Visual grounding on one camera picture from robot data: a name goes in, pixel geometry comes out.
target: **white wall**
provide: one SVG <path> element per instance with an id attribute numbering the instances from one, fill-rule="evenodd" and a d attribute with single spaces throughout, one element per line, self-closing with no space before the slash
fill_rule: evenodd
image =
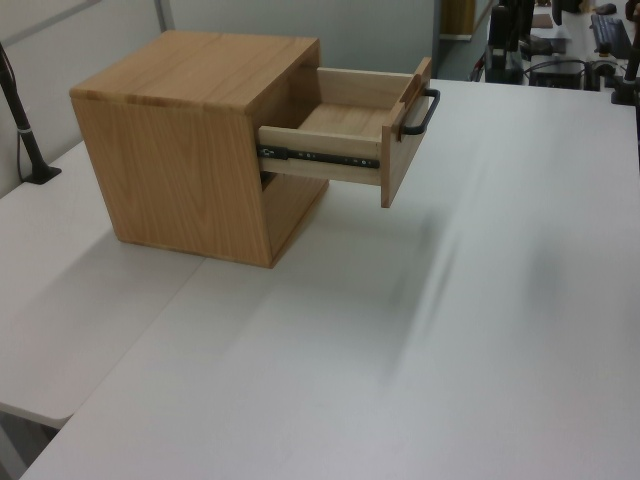
<path id="1" fill-rule="evenodd" d="M 413 73 L 420 59 L 433 56 L 437 49 L 439 3 L 440 0 L 169 2 L 179 30 L 319 37 L 325 66 L 406 73 Z"/>
<path id="2" fill-rule="evenodd" d="M 159 33 L 153 0 L 102 0 L 5 49 L 45 161 L 81 141 L 69 89 Z M 0 197 L 18 185 L 15 163 L 16 126 L 0 94 Z"/>

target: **wooden cabinet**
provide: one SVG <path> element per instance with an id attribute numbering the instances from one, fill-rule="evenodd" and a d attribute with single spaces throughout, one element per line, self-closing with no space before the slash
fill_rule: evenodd
<path id="1" fill-rule="evenodd" d="M 440 35 L 444 38 L 471 38 L 493 0 L 445 0 L 441 7 Z"/>
<path id="2" fill-rule="evenodd" d="M 170 31 L 71 98 L 120 240 L 271 267 L 329 179 L 391 205 L 430 70 L 323 69 L 313 38 Z"/>

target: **black metal handle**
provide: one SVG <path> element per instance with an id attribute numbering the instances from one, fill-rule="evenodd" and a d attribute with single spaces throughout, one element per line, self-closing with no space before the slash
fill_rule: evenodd
<path id="1" fill-rule="evenodd" d="M 422 135 L 427 130 L 427 125 L 429 125 L 431 117 L 433 117 L 433 113 L 436 111 L 438 103 L 440 103 L 439 90 L 425 87 L 421 92 L 421 96 L 433 98 L 433 103 L 429 106 L 429 110 L 427 110 L 427 114 L 420 125 L 416 125 L 415 127 L 407 127 L 406 125 L 403 125 L 402 133 L 404 135 Z"/>

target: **drawer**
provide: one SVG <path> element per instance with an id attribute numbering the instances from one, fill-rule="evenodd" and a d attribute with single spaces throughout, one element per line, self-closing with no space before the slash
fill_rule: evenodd
<path id="1" fill-rule="evenodd" d="M 254 118 L 260 170 L 379 186 L 389 207 L 439 101 L 413 75 L 303 66 Z"/>

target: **table surface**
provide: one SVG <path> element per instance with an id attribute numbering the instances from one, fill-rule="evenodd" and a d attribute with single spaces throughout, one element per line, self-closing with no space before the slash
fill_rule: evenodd
<path id="1" fill-rule="evenodd" d="M 202 263 L 116 239 L 81 144 L 0 200 L 0 411 L 60 428 Z"/>
<path id="2" fill-rule="evenodd" d="M 637 478 L 634 110 L 433 86 L 390 210 L 332 182 L 273 270 L 206 260 L 24 480 Z"/>

